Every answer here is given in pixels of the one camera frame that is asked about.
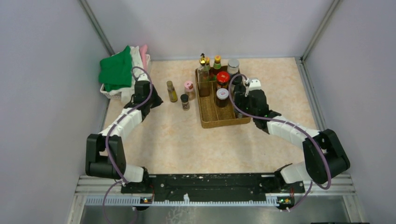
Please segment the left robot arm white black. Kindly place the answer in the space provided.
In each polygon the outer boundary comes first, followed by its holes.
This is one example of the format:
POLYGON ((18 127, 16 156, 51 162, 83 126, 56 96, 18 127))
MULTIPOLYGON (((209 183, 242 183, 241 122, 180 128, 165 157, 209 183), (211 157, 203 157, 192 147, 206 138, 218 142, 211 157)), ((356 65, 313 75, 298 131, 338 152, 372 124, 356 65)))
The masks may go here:
POLYGON ((130 102, 117 119, 100 133, 87 137, 85 173, 123 183, 131 182, 137 192, 146 192, 150 181, 144 177, 144 168, 127 164, 123 141, 146 119, 151 109, 162 103, 150 81, 137 81, 130 102))

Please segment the woven wicker divided tray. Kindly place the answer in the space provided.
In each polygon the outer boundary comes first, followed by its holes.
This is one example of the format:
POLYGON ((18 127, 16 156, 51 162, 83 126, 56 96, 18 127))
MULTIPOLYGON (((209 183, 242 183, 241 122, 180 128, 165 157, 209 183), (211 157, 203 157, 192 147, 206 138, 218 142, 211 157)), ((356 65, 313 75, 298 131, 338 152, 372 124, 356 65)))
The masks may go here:
POLYGON ((199 117, 203 128, 243 125, 251 121, 250 117, 244 115, 241 118, 236 117, 229 99, 225 107, 218 107, 216 104, 217 81, 209 81, 206 84, 209 88, 206 89, 203 97, 200 88, 197 87, 199 117))

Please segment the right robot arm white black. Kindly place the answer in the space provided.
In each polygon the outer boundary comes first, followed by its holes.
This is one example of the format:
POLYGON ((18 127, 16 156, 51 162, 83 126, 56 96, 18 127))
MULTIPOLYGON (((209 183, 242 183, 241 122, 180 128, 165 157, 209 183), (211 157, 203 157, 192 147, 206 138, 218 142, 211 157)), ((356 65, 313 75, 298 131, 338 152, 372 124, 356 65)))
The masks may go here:
POLYGON ((260 130, 303 151, 303 162, 285 165, 275 172, 274 187, 277 191, 287 192, 293 183, 300 181, 311 180, 323 185, 350 168, 349 158, 333 130, 309 129, 289 121, 269 109, 263 90, 248 91, 245 85, 237 84, 232 93, 237 112, 251 117, 260 130))

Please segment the tall glass oil bottle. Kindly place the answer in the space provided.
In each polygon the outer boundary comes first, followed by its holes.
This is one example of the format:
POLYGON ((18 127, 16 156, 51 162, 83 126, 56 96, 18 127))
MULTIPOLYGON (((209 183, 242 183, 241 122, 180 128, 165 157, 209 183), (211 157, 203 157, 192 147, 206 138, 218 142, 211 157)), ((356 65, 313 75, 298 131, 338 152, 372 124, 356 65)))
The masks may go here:
POLYGON ((210 95, 210 69, 206 66, 206 57, 204 53, 199 59, 200 67, 198 68, 198 90, 200 97, 210 95))

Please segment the yellow cap chili sauce bottle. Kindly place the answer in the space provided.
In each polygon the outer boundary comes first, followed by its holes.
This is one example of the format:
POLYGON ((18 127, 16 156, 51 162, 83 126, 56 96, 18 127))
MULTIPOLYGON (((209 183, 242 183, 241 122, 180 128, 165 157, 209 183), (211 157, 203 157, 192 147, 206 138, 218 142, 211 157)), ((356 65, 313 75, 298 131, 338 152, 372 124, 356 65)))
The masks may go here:
POLYGON ((210 65, 210 58, 205 57, 205 71, 210 75, 211 73, 211 65, 210 65))

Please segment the black lid clear jar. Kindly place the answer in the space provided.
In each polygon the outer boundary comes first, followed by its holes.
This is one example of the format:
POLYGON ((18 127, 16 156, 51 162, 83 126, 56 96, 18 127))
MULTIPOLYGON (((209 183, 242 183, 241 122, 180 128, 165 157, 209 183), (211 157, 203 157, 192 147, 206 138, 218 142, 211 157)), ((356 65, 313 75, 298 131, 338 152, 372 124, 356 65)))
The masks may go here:
POLYGON ((239 85, 242 84, 243 77, 240 74, 233 74, 231 79, 232 79, 232 81, 230 82, 231 85, 239 85))

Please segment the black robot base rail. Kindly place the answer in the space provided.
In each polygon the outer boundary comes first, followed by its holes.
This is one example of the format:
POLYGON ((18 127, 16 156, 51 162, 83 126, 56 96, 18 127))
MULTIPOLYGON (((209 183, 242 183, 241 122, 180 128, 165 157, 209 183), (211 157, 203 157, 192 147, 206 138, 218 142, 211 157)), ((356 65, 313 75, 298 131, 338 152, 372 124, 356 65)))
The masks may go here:
POLYGON ((121 193, 138 196, 139 208, 171 204, 286 209, 294 206, 295 194, 305 193, 305 187, 303 182, 286 184, 273 173, 146 174, 142 182, 123 186, 121 193))

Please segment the silver lid salt jar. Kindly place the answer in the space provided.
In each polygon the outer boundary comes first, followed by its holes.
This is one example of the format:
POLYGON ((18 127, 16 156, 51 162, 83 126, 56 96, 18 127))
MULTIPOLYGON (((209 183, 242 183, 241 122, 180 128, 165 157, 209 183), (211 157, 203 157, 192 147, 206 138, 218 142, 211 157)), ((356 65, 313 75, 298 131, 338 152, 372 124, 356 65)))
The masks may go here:
POLYGON ((229 75, 233 76, 239 73, 240 62, 238 59, 229 59, 227 64, 227 72, 229 75))

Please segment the red lid sauce jar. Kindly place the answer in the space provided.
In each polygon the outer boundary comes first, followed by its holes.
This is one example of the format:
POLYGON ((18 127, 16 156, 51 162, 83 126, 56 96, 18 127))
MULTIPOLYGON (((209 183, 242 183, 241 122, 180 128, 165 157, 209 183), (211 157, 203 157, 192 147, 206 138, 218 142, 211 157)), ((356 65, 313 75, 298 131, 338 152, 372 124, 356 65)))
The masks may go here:
POLYGON ((230 81, 230 75, 226 71, 220 71, 216 75, 216 88, 217 90, 219 89, 228 89, 229 86, 229 81, 230 81))

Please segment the white lid sauce jar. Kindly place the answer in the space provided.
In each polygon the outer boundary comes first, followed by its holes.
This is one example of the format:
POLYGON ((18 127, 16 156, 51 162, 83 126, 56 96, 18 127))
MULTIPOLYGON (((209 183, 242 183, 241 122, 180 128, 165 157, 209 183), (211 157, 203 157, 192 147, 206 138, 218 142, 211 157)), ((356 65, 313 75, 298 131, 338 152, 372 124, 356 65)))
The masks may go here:
POLYGON ((225 88, 220 88, 216 91, 216 105, 217 107, 223 108, 227 106, 229 98, 229 92, 225 88))

